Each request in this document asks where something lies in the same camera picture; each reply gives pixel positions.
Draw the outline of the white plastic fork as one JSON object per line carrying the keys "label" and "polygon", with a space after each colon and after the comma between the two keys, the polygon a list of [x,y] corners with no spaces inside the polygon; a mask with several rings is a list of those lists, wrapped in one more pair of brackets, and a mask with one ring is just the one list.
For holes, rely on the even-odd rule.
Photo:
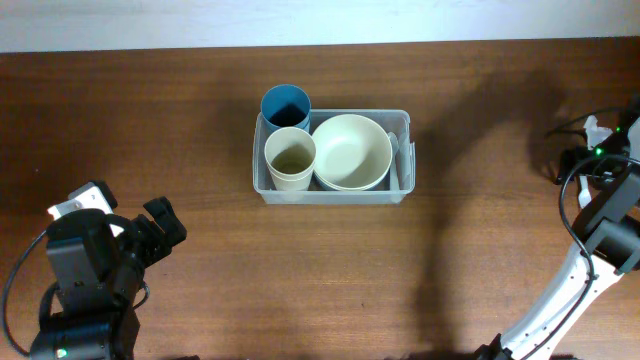
{"label": "white plastic fork", "polygon": [[592,201],[588,178],[585,175],[581,175],[579,177],[579,184],[578,203],[580,208],[584,209]]}

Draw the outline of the beige plastic cup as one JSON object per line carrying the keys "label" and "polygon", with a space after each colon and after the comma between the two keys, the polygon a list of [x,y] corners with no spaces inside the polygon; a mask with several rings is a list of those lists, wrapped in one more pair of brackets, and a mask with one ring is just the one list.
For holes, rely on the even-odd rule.
{"label": "beige plastic cup", "polygon": [[271,178],[277,191],[307,191],[312,176],[312,173],[308,173],[296,179],[285,179],[276,174],[272,174]]}
{"label": "beige plastic cup", "polygon": [[264,157],[271,174],[284,180],[298,180],[313,172],[316,144],[307,131],[285,127],[267,138]]}

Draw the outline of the blue plastic cup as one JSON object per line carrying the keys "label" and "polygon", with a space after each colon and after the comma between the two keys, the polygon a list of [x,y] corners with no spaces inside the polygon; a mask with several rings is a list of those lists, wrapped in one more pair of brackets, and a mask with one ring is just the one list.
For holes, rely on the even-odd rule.
{"label": "blue plastic cup", "polygon": [[260,110],[268,134],[285,127],[310,131],[311,99],[296,85],[280,84],[269,89]]}

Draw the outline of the white plastic spoon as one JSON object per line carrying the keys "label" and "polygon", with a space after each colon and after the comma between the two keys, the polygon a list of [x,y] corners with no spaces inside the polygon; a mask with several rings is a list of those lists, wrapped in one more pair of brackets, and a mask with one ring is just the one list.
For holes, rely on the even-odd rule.
{"label": "white plastic spoon", "polygon": [[389,189],[391,191],[399,190],[399,178],[397,174],[396,155],[399,150],[397,136],[393,132],[388,133],[388,138],[392,148],[391,165],[389,168]]}

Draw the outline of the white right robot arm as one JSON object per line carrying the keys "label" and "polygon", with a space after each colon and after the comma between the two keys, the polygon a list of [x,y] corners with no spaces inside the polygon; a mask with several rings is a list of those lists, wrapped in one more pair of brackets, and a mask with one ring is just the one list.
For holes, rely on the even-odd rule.
{"label": "white right robot arm", "polygon": [[562,152],[555,184],[580,191],[575,220],[558,205],[572,237],[566,258],[529,312],[473,354],[482,360],[550,359],[571,327],[608,288],[639,268],[639,98],[617,108],[615,128],[601,127],[597,112],[579,116],[584,145]]}

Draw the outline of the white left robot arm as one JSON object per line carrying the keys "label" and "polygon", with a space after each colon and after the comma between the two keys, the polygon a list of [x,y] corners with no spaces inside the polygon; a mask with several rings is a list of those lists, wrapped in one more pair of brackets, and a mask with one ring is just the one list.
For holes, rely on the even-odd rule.
{"label": "white left robot arm", "polygon": [[187,230],[165,197],[134,219],[82,209],[46,230],[56,282],[43,296],[33,359],[131,359],[140,329],[135,297],[146,268]]}

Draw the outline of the clear plastic container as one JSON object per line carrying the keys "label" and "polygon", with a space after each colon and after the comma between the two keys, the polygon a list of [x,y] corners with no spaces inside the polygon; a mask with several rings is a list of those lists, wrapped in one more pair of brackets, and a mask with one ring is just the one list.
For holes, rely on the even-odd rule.
{"label": "clear plastic container", "polygon": [[273,184],[264,155],[264,145],[270,135],[264,116],[259,114],[253,142],[253,187],[270,205],[388,205],[398,204],[416,185],[416,148],[410,140],[410,116],[400,109],[314,109],[310,113],[310,129],[314,131],[325,120],[342,114],[358,114],[370,118],[396,135],[399,149],[395,156],[398,187],[390,187],[385,178],[375,188],[366,191],[333,191],[313,178],[307,191],[278,191]]}

